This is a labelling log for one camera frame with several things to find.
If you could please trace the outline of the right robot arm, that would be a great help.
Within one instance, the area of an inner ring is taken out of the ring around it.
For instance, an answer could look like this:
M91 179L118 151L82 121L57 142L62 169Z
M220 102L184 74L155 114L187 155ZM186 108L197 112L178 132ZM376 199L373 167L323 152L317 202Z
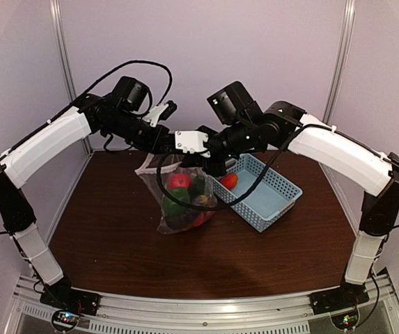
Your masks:
M380 246L394 229L399 212L399 158L357 143L335 126L318 120L304 109L286 101L274 102L266 111L239 81L207 99L225 129L207 127L176 131L175 146L191 154L189 160L214 176L224 174L226 160L250 150L260 152L273 146L289 151L344 175L364 190L359 231L348 260L343 284L333 300L349 306L360 295Z

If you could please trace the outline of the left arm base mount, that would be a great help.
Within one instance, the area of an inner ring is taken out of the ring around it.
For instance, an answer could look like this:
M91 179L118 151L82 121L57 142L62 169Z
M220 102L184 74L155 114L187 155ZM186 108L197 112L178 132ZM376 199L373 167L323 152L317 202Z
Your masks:
M97 314L101 296L95 292L75 289L65 274L53 285L45 283L41 278L39 283L43 287L40 302L55 308L50 322L57 333L68 333L77 327L82 317Z

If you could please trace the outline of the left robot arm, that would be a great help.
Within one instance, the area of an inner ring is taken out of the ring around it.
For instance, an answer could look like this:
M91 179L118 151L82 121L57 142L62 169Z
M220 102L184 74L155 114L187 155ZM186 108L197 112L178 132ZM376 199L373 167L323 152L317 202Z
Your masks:
M138 150L156 153L173 148L174 137L160 121L176 109L162 100L138 113L150 89L131 77L121 77L114 89L99 97L86 91L62 112L0 154L0 214L4 232L17 244L62 309L71 308L76 293L63 283L65 274L43 239L35 212L24 195L24 185L72 144L102 132L119 136Z

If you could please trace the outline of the orange red toy pepper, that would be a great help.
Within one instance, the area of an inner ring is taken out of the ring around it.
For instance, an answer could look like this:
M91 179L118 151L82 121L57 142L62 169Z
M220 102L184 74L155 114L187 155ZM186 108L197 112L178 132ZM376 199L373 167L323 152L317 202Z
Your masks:
M228 190L233 190L238 183L238 176L236 173L230 173L219 180L220 184Z

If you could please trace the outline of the right aluminium frame post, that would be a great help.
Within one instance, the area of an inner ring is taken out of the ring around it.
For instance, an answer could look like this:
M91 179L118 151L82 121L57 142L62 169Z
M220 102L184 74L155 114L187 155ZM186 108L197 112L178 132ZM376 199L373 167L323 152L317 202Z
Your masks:
M336 61L323 115L323 122L327 124L329 124L331 121L338 99L338 94L341 89L343 71L347 64L347 58L350 51L352 34L354 30L355 9L355 0L345 1L345 7L343 10L343 21L341 24L341 34L339 38L338 49L336 52Z

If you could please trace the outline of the light blue plastic basket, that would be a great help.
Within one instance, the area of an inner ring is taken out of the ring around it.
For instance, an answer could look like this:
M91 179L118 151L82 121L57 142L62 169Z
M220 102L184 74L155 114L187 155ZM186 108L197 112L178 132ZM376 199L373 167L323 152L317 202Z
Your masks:
M228 161L227 167L227 173L238 176L233 190L222 186L219 178L210 178L214 194L225 203L242 196L263 171L265 163L252 154L243 154L237 160ZM291 209L302 194L298 186L270 168L254 191L232 209L255 230L263 232Z

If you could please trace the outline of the green toy cucumber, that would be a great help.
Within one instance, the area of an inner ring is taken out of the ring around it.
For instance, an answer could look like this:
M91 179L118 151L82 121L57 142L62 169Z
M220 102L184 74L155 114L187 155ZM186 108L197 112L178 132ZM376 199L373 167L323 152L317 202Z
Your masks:
M190 203L189 192L186 188L169 189L168 192L177 200L188 204ZM173 202L166 196L163 197L162 212L165 217L180 216L185 211L187 211L186 207Z

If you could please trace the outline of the red toy tomato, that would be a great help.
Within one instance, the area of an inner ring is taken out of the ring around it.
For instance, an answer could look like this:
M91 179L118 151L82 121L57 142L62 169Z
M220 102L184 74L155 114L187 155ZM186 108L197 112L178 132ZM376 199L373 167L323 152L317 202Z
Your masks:
M191 186L191 178L188 174L174 173L169 178L169 189L188 189Z

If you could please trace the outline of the clear zip top bag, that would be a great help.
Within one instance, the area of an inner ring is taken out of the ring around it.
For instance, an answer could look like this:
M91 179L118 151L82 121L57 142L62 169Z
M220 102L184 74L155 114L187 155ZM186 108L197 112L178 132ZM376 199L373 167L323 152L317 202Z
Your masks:
M172 231L168 228L165 222L165 216L162 212L162 202L163 197L166 196L170 198L173 202L178 203L187 208L184 213L190 213L194 211L206 212L212 211L213 207L217 205L217 198L214 195L212 180L201 168L188 167L184 168L181 166L181 161L183 156L178 154L172 154L167 157L163 163L162 167L158 168L158 164L162 155L160 154L147 154L143 163L135 170L136 175L144 182L147 188L150 190L151 194L154 196L155 200L161 209L161 219L157 228L157 231L161 234L176 234L179 232L184 232L195 228L193 225L182 231ZM205 185L205 195L197 196L196 198L190 197L190 203L184 203L176 198L174 198L169 192L169 178L174 173L184 173L190 176L191 180L197 176L202 175L206 178Z

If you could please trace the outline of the purple toy eggplant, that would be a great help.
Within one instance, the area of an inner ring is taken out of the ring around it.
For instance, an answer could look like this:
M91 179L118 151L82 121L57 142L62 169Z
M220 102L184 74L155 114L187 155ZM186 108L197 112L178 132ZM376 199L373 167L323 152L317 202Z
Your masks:
M196 218L199 216L200 212L194 211L190 213L184 213L178 216L167 216L165 218L166 225L172 231L182 231L190 228Z

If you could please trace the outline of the green toy avocado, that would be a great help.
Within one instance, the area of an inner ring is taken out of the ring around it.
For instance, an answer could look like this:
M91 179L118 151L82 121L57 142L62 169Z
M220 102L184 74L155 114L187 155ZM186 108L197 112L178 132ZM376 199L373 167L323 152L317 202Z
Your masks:
M206 178L204 176L195 176L191 181L190 187L188 188L190 197L196 198L197 196L205 195L205 185Z

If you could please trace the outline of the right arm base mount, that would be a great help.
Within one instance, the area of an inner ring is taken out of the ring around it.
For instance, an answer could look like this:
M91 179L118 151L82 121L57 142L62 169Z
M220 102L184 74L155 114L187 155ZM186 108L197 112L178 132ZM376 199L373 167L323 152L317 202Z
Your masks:
M361 322L359 306L370 297L366 280L360 285L342 280L338 287L313 292L309 296L314 315L330 314L332 325L340 331L354 331Z

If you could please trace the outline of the front aluminium rail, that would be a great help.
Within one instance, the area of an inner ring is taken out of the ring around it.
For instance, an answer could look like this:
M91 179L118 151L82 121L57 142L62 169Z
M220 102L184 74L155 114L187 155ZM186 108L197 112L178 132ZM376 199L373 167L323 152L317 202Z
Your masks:
M1 333L61 333L51 323L56 308L40 303L36 279L21 275ZM355 331L334 324L350 309L316 314L313 292L236 299L154 299L96 292L97 314L84 315L69 333L399 333L399 300L387 273L366 283L369 301L357 306Z

